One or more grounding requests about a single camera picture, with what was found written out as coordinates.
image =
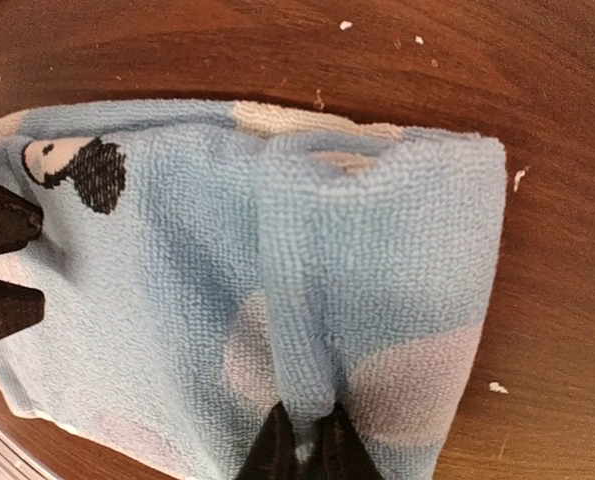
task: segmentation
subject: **white debris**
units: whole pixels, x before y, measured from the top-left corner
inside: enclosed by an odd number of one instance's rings
[[[515,182],[513,185],[513,191],[516,192],[519,189],[519,182],[521,182],[521,179],[526,176],[526,173],[528,172],[528,170],[530,170],[529,166],[522,168],[515,174]]]
[[[495,393],[508,394],[508,390],[506,389],[506,387],[502,387],[501,385],[499,385],[498,382],[490,382],[490,384],[488,384],[488,390]]]
[[[315,91],[315,101],[313,102],[313,107],[315,107],[317,110],[319,110],[320,112],[324,109],[324,107],[326,106],[326,104],[324,103],[324,100],[321,98],[321,88],[318,88]]]

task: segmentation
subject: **wooden surface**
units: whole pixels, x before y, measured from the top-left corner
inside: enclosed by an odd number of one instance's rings
[[[509,183],[436,480],[595,480],[595,0],[0,0],[0,116],[143,97],[312,109],[318,89],[325,111],[358,121],[499,137],[511,182],[531,167],[517,193]],[[1,396],[0,426],[68,480],[165,478],[14,419]]]

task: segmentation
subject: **white polka dot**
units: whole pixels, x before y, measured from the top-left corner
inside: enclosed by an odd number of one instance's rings
[[[28,110],[22,110],[0,118],[0,140],[17,133],[19,124],[27,114]]]
[[[224,352],[224,371],[235,393],[267,411],[279,402],[268,335],[268,311],[261,291],[243,303]]]
[[[274,135],[311,130],[327,130],[399,140],[404,131],[389,123],[356,124],[328,113],[307,112],[256,102],[237,102],[231,111],[239,131],[270,138]]]
[[[16,253],[0,255],[0,280],[18,285],[29,285],[32,275]]]
[[[347,406],[361,434],[399,447],[448,433],[477,351],[480,326],[413,340],[364,359],[349,381]]]

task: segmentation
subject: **towel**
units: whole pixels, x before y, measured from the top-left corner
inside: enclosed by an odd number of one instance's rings
[[[236,475],[269,410],[344,405],[385,479],[429,480],[502,226],[503,146],[252,102],[0,119],[44,229],[0,256],[46,316],[0,341],[11,411],[180,479]]]

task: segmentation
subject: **towel fold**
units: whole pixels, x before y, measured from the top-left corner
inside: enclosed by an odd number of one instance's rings
[[[497,140],[102,102],[0,119],[0,184],[44,210],[0,256],[47,301],[0,341],[15,415],[225,480],[278,401],[298,430],[339,401],[385,479],[432,477],[495,273]]]

